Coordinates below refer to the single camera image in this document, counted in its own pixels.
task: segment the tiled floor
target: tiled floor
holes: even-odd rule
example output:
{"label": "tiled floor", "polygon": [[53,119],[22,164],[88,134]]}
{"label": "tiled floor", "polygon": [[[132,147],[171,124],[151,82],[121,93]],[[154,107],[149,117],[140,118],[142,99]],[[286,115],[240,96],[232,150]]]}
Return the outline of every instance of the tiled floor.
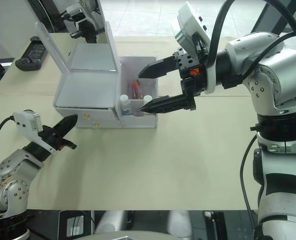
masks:
{"label": "tiled floor", "polygon": [[[224,0],[190,0],[210,33]],[[106,20],[115,36],[172,36],[172,21],[185,0],[101,0]],[[226,17],[221,35],[238,37],[251,31],[265,3],[236,1]]]}

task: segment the remote control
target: remote control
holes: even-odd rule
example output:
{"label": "remote control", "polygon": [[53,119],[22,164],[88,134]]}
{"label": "remote control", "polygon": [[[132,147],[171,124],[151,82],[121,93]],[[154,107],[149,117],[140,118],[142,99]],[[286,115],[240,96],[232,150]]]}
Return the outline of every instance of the remote control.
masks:
{"label": "remote control", "polygon": [[35,71],[42,67],[42,63],[47,54],[46,47],[38,36],[33,36],[30,45],[23,56],[16,60],[16,66],[22,71]]}

